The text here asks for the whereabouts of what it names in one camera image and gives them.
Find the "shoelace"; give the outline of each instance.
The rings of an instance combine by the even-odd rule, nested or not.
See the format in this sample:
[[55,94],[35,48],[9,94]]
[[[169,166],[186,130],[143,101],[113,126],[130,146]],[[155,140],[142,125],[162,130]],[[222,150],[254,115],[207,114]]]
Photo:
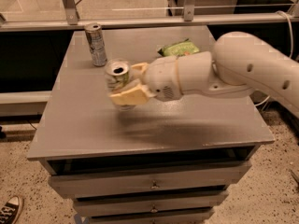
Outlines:
[[15,210],[16,210],[15,208],[11,208],[9,206],[4,206],[0,210],[0,223],[5,223],[5,220],[8,219],[8,216],[11,216]]

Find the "speckled floor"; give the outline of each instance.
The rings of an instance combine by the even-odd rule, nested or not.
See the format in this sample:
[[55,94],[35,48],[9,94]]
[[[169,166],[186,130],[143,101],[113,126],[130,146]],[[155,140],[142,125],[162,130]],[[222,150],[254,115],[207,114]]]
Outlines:
[[[299,223],[299,190],[289,171],[299,171],[298,138],[275,108],[263,117],[276,142],[258,149],[251,169],[230,186],[228,198],[205,224]],[[17,223],[75,223],[71,201],[50,188],[38,162],[26,160],[35,129],[26,122],[2,126],[7,138],[0,140],[0,205],[17,194],[24,198]]]

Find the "table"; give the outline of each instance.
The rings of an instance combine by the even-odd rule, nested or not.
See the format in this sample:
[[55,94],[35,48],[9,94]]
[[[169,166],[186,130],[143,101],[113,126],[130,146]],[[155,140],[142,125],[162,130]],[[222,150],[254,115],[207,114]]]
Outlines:
[[[205,26],[103,31],[107,57],[151,62],[156,50],[189,38],[201,51]],[[274,142],[249,97],[185,96],[118,111],[107,98],[104,68],[92,65],[84,32],[74,32],[28,152],[50,185],[91,223],[204,220]]]

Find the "shoe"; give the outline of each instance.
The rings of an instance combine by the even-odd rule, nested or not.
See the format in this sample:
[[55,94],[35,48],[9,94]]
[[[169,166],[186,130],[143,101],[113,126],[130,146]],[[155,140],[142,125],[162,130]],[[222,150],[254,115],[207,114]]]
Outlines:
[[21,197],[12,197],[0,210],[0,224],[14,224],[17,222],[22,210]]

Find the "drawer knob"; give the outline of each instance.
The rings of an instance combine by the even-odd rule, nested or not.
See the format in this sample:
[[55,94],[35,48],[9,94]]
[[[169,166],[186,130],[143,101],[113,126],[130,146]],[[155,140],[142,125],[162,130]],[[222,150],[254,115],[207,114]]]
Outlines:
[[155,207],[155,205],[153,205],[150,211],[151,213],[157,213],[158,209]]
[[152,181],[152,186],[150,187],[150,189],[156,190],[156,189],[159,189],[159,188],[160,188],[160,186],[157,185],[156,181]]

